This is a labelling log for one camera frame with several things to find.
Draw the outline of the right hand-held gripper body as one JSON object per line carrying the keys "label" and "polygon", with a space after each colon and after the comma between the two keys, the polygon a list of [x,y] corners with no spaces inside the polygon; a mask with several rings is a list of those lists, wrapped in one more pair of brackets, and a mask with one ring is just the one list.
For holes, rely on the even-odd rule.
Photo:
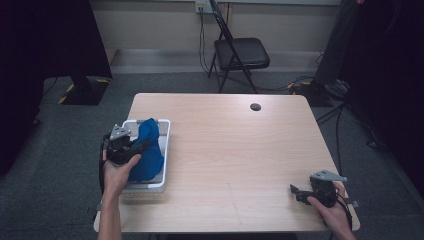
{"label": "right hand-held gripper body", "polygon": [[334,186],[335,181],[346,182],[347,178],[328,170],[320,170],[310,176],[312,197],[327,208],[333,207],[336,203],[341,204]]}

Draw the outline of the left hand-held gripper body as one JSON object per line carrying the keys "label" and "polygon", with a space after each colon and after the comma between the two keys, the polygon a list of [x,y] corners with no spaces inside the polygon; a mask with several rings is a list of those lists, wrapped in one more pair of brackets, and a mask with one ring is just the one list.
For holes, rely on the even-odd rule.
{"label": "left hand-held gripper body", "polygon": [[130,141],[131,130],[114,125],[106,136],[107,159],[117,165],[123,165],[137,154],[137,148]]}

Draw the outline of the blue t-shirt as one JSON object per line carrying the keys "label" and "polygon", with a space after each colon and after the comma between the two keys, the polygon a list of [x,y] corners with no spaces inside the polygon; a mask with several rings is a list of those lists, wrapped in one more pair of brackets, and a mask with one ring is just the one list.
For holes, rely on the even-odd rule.
{"label": "blue t-shirt", "polygon": [[163,168],[164,157],[159,147],[159,128],[153,118],[145,120],[138,128],[137,141],[150,142],[149,147],[141,154],[141,159],[132,168],[128,180],[142,182],[152,180]]}

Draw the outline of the white plastic basket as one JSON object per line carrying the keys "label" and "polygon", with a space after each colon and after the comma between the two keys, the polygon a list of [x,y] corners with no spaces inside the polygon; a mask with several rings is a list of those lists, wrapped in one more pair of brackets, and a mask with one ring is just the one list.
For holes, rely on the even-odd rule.
{"label": "white plastic basket", "polygon": [[[124,188],[124,195],[127,197],[135,197],[147,193],[161,193],[164,191],[166,186],[166,173],[167,173],[167,155],[168,155],[168,144],[171,123],[168,119],[154,119],[158,124],[159,128],[159,147],[164,157],[164,164],[162,170],[149,181],[142,182],[130,182],[127,181],[127,185]],[[141,123],[145,120],[126,120],[121,126],[131,130],[130,141],[134,144],[138,138],[138,128]],[[106,134],[101,143],[101,153],[106,151]]]}

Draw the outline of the person's right hand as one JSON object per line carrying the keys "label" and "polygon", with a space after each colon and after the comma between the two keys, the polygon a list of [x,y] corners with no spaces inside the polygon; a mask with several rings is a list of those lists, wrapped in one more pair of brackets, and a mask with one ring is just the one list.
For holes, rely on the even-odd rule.
{"label": "person's right hand", "polygon": [[348,216],[346,214],[345,188],[336,182],[334,182],[334,186],[341,204],[336,203],[333,207],[327,208],[312,196],[308,197],[308,201],[321,215],[331,232],[332,229],[341,226],[349,227],[351,229]]}

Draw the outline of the person's left hand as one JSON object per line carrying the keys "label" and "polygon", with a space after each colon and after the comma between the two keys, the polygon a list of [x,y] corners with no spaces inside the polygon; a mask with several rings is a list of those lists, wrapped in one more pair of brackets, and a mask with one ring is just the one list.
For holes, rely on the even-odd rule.
{"label": "person's left hand", "polygon": [[104,191],[102,199],[104,201],[119,198],[127,184],[130,171],[139,162],[140,158],[141,155],[136,154],[128,163],[116,165],[107,159],[106,151],[103,151]]}

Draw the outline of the black stand base yellow tape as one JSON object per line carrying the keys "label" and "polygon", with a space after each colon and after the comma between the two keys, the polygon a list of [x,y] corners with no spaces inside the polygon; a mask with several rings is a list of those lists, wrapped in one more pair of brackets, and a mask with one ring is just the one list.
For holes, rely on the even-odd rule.
{"label": "black stand base yellow tape", "polygon": [[84,75],[74,75],[71,80],[72,84],[60,98],[59,104],[96,106],[109,85],[108,80],[89,79]]}
{"label": "black stand base yellow tape", "polygon": [[307,99],[311,107],[331,107],[328,91],[325,86],[315,80],[311,82],[293,83],[289,86],[292,95],[301,95]]}

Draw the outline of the dark curtain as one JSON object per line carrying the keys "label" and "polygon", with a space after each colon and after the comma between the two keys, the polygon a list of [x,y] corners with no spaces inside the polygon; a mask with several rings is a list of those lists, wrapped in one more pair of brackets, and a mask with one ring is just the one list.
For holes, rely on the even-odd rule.
{"label": "dark curtain", "polygon": [[90,0],[0,0],[0,176],[39,112],[44,81],[111,71]]}
{"label": "dark curtain", "polygon": [[365,0],[341,76],[424,197],[424,0]]}

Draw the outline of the black folding chair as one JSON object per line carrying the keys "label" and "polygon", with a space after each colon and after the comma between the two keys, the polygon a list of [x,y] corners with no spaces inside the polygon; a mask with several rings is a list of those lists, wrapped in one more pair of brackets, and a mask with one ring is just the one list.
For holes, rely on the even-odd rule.
{"label": "black folding chair", "polygon": [[257,93],[251,71],[269,66],[270,58],[265,47],[258,38],[234,38],[216,0],[209,0],[209,3],[220,28],[219,39],[214,41],[215,53],[211,63],[211,67],[214,67],[215,60],[218,60],[219,68],[224,72],[223,80],[219,83],[219,92],[222,92],[231,71],[242,71],[253,92]]}

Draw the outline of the grey covered stand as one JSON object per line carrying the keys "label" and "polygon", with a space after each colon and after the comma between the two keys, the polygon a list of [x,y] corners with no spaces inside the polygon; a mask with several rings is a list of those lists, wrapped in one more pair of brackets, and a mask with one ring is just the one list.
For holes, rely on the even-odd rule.
{"label": "grey covered stand", "polygon": [[358,11],[356,0],[341,0],[334,27],[315,73],[314,80],[318,84],[333,85],[338,78]]}

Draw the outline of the white wall socket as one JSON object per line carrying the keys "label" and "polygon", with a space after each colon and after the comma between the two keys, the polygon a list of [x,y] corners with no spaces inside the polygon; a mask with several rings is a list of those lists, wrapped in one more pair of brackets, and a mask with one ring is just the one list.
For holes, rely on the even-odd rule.
{"label": "white wall socket", "polygon": [[209,0],[195,0],[195,12],[211,14],[212,9]]}

